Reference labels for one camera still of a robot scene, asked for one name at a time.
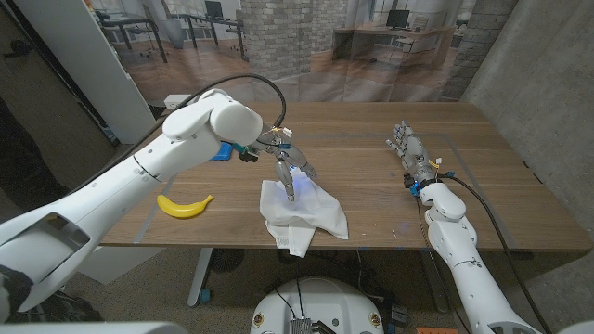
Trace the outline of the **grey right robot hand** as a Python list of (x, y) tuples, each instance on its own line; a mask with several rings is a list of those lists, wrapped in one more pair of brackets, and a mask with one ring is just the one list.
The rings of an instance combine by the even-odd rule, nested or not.
[(393, 140), (387, 139), (386, 144), (401, 159), (405, 172), (419, 185), (437, 178), (425, 146), (405, 121), (394, 126)]

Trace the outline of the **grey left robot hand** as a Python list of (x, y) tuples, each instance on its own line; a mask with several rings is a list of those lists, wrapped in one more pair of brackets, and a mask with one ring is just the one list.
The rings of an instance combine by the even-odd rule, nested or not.
[(262, 132), (251, 147), (258, 153), (265, 152), (275, 157), (275, 172), (279, 181), (285, 187), (290, 202), (294, 202), (293, 177), (291, 167), (296, 167), (308, 177), (317, 177), (314, 166), (305, 155), (292, 144), (292, 131), (287, 128), (272, 127), (263, 124)]

